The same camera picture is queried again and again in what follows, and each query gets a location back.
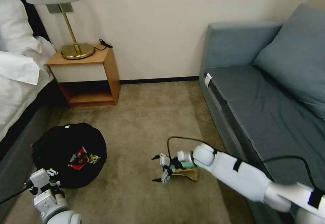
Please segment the bed frame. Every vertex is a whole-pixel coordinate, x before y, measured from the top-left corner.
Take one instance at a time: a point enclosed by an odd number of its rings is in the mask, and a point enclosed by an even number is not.
[[[32,4],[24,3],[34,36],[49,40],[43,23]],[[0,142],[0,200],[21,190],[32,166],[31,144],[46,131],[54,104],[61,101],[57,85],[52,81],[38,94]],[[15,198],[0,205],[0,223],[5,219]]]

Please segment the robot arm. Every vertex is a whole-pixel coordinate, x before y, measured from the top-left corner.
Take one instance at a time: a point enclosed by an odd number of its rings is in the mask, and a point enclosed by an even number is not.
[[[40,169],[30,176],[30,192],[36,195],[34,207],[40,212],[42,224],[81,224],[80,214],[70,210],[59,189],[60,182],[51,182],[50,177],[57,174],[53,169]]]
[[[164,174],[161,179],[155,179],[156,182],[166,183],[176,169],[199,166],[251,201],[265,203],[280,212],[288,212],[291,203],[298,205],[300,210],[296,223],[325,223],[325,197],[322,191],[299,183],[289,186],[276,184],[261,170],[206,144],[196,147],[191,154],[181,151],[172,159],[164,154],[153,159],[158,157]]]

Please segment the black bag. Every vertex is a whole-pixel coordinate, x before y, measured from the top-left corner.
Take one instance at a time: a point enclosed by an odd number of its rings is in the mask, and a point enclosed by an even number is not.
[[[54,127],[32,148],[37,169],[57,171],[51,179],[59,180],[61,188],[88,185],[98,176],[107,158],[102,134],[86,123]]]

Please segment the floor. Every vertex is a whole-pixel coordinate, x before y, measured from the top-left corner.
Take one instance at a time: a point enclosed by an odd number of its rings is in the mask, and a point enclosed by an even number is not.
[[[198,169],[198,182],[172,177],[154,183],[162,169],[151,157],[167,153],[169,136],[203,139],[224,150],[197,81],[123,85],[117,106],[62,109],[51,125],[86,122],[107,144],[107,162],[88,186],[65,190],[83,223],[254,223],[246,200],[210,173]],[[194,142],[175,140],[171,152],[191,150]],[[5,224],[35,224],[33,196],[22,194]]]

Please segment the wooden nightstand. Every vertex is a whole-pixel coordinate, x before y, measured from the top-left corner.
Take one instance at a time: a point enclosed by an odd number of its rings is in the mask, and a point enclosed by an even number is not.
[[[117,104],[120,78],[113,49],[96,50],[80,60],[64,59],[58,51],[46,64],[70,107]]]

